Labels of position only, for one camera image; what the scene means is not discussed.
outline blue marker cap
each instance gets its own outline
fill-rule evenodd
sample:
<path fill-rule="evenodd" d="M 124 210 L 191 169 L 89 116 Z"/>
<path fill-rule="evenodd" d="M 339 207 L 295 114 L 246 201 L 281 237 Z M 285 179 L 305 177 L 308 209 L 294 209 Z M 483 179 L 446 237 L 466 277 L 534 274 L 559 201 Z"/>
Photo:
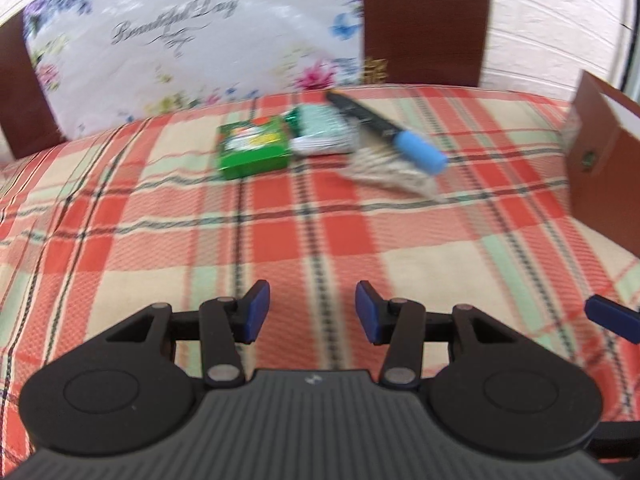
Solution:
<path fill-rule="evenodd" d="M 587 318 L 633 344 L 640 344 L 640 314 L 602 296 L 591 296 L 584 303 Z"/>
<path fill-rule="evenodd" d="M 405 130 L 396 134 L 393 145 L 418 168 L 437 175 L 447 167 L 447 155 L 413 132 Z"/>

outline table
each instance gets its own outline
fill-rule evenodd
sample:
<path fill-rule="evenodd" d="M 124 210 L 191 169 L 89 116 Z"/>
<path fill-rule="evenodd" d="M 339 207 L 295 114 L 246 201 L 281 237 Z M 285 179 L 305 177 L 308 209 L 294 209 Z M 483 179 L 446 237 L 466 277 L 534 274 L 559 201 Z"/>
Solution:
<path fill-rule="evenodd" d="M 358 186 L 345 160 L 225 182 L 220 124 L 281 113 L 322 92 L 187 110 L 70 142 L 4 168 L 0 190 L 0 476 L 29 452 L 21 386 L 149 303 L 196 309 L 270 281 L 271 311 L 248 369 L 379 369 L 353 307 L 366 279 L 386 297 L 450 312 L 471 303 L 584 367 L 605 417 L 638 417 L 640 356 L 582 313 L 594 292 L 637 304 L 640 262 L 570 217 L 558 144 L 568 105 L 517 92 L 380 86 L 355 98 L 450 156 L 438 201 Z M 196 373 L 198 348 L 177 362 Z M 425 345 L 425 373 L 447 361 Z"/>

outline plastic wrapper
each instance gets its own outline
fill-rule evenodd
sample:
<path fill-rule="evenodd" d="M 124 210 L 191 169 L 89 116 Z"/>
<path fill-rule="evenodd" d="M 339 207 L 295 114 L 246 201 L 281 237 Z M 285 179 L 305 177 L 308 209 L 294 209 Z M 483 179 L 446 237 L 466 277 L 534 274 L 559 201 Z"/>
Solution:
<path fill-rule="evenodd" d="M 438 199 L 436 179 L 403 158 L 383 140 L 361 132 L 360 147 L 350 156 L 342 176 L 372 186 L 401 189 L 429 200 Z"/>
<path fill-rule="evenodd" d="M 300 105 L 285 115 L 294 137 L 289 149 L 300 156 L 351 153 L 358 129 L 331 105 Z"/>
<path fill-rule="evenodd" d="M 362 0 L 34 0 L 24 33 L 67 138 L 357 83 Z"/>

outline green box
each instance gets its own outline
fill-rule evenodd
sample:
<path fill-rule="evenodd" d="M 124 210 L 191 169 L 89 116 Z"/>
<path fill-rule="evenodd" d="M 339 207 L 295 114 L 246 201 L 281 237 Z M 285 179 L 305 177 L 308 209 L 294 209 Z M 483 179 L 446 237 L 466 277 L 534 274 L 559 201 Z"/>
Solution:
<path fill-rule="evenodd" d="M 218 167 L 227 180 L 282 170 L 289 157 L 287 125 L 280 116 L 220 126 Z"/>

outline white wall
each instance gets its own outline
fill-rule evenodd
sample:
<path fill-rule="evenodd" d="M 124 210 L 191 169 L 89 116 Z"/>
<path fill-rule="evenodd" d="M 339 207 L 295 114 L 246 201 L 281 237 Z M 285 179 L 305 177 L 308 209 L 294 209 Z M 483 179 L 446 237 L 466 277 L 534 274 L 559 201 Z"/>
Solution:
<path fill-rule="evenodd" d="M 617 85 L 634 0 L 493 0 L 482 85 L 569 99 L 580 70 Z"/>

